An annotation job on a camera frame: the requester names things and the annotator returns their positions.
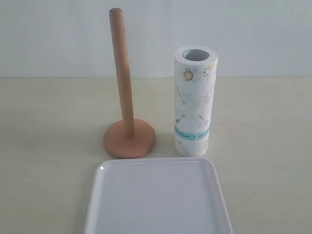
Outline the printed paper towel roll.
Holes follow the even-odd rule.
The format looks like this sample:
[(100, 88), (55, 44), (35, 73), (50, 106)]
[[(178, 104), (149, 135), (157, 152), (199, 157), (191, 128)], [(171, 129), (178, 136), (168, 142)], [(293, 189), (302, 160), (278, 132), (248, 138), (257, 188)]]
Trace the printed paper towel roll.
[(183, 156), (208, 149), (217, 64), (217, 53), (205, 46), (175, 52), (175, 148)]

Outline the wooden paper towel holder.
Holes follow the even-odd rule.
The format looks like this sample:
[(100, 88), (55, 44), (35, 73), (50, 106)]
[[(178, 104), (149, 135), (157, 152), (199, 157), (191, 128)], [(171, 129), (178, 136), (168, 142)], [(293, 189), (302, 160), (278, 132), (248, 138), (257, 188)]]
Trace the wooden paper towel holder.
[(103, 136), (103, 144), (106, 152), (115, 158), (142, 158), (154, 148), (156, 133), (149, 123), (134, 118), (122, 9), (110, 9), (109, 19), (122, 120), (115, 122), (106, 130)]

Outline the white plastic tray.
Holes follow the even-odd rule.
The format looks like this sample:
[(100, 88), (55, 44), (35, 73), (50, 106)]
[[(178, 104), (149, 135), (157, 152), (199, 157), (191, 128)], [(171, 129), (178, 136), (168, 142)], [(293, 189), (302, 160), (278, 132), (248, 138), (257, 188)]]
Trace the white plastic tray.
[(86, 234), (231, 234), (214, 164), (204, 157), (112, 159), (96, 170)]

